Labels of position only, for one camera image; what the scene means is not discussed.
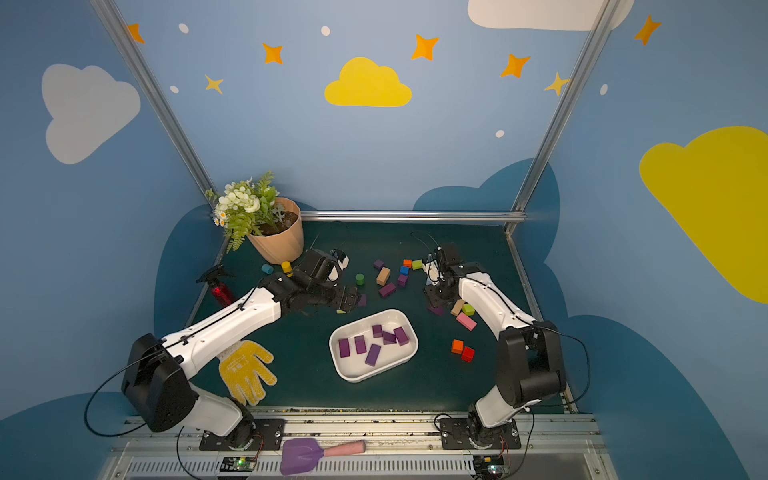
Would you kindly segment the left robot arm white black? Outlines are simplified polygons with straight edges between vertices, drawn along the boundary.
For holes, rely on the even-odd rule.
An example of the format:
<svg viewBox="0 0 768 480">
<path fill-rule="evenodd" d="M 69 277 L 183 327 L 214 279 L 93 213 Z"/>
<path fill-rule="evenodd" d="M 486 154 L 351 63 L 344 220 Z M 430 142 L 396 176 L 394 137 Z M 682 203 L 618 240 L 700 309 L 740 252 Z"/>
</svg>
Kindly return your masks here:
<svg viewBox="0 0 768 480">
<path fill-rule="evenodd" d="M 239 341 L 282 316 L 308 305 L 350 312 L 356 287 L 342 285 L 348 255 L 313 249 L 292 273 L 275 272 L 223 310 L 162 339 L 146 334 L 131 348 L 121 389 L 153 432 L 176 426 L 219 437 L 249 434 L 253 417 L 244 401 L 195 387 L 191 380 L 211 360 L 231 355 Z"/>
</svg>

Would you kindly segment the white plastic storage bin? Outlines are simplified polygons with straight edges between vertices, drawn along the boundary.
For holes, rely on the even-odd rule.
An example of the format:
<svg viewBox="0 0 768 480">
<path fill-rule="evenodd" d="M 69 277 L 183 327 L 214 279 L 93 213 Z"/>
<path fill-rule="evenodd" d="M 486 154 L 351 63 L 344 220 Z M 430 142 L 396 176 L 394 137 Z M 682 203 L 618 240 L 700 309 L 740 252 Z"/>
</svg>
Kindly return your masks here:
<svg viewBox="0 0 768 480">
<path fill-rule="evenodd" d="M 419 340 L 408 317 L 388 309 L 337 328 L 328 346 L 336 373 L 359 383 L 408 362 Z"/>
</svg>

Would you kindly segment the purple brick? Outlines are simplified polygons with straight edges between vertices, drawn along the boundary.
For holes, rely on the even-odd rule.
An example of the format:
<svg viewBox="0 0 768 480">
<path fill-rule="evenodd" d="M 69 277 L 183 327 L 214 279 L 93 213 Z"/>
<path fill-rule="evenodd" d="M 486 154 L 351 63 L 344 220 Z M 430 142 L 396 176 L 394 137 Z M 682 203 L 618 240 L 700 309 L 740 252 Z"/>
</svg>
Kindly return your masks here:
<svg viewBox="0 0 768 480">
<path fill-rule="evenodd" d="M 355 351 L 358 355 L 362 355 L 367 352 L 367 343 L 364 335 L 355 336 L 354 345 L 355 345 Z"/>
<path fill-rule="evenodd" d="M 338 341 L 337 346 L 340 358 L 348 358 L 351 355 L 350 342 L 348 338 L 341 338 Z"/>
<path fill-rule="evenodd" d="M 379 344 L 372 344 L 368 349 L 364 364 L 370 367 L 375 367 L 381 353 L 381 348 L 382 346 Z"/>
<path fill-rule="evenodd" d="M 397 291 L 397 287 L 392 283 L 388 283 L 379 289 L 379 295 L 382 298 L 387 298 L 393 293 L 395 293 L 396 291 Z"/>
</svg>

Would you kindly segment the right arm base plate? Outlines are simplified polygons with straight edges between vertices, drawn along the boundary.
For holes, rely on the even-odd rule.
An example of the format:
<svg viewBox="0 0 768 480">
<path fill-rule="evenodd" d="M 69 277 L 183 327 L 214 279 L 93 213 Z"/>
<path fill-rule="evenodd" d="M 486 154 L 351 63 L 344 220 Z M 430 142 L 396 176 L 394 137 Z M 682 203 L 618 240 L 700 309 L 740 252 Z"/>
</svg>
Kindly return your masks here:
<svg viewBox="0 0 768 480">
<path fill-rule="evenodd" d="M 487 428 L 476 419 L 438 416 L 435 425 L 444 450 L 518 450 L 522 447 L 514 421 Z"/>
</svg>

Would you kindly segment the dark purple block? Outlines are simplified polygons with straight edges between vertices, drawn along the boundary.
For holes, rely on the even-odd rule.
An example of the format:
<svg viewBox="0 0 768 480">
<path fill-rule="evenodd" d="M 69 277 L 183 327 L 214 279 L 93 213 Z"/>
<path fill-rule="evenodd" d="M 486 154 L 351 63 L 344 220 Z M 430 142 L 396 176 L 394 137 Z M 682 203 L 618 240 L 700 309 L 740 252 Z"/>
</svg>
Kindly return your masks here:
<svg viewBox="0 0 768 480">
<path fill-rule="evenodd" d="M 397 343 L 397 337 L 394 333 L 383 331 L 382 338 L 385 345 Z"/>
</svg>

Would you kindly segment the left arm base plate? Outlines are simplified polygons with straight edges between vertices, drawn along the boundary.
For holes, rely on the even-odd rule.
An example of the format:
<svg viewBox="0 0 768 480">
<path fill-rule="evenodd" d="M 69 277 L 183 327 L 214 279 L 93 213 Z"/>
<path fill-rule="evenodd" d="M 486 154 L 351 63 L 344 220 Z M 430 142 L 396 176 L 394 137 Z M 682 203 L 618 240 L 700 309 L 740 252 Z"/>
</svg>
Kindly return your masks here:
<svg viewBox="0 0 768 480">
<path fill-rule="evenodd" d="M 205 431 L 199 444 L 201 451 L 278 451 L 281 448 L 285 420 L 257 418 L 241 421 L 227 436 Z"/>
</svg>

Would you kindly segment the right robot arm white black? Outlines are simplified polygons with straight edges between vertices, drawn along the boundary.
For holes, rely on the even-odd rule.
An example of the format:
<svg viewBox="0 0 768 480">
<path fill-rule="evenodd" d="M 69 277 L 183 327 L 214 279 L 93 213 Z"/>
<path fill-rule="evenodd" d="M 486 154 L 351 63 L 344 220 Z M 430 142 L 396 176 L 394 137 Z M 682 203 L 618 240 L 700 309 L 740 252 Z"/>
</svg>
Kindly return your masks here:
<svg viewBox="0 0 768 480">
<path fill-rule="evenodd" d="M 426 257 L 424 293 L 432 307 L 462 300 L 497 339 L 495 386 L 477 400 L 471 417 L 484 429 L 507 423 L 519 411 L 566 390 L 560 332 L 512 302 L 476 262 L 466 262 L 454 243 Z"/>
</svg>

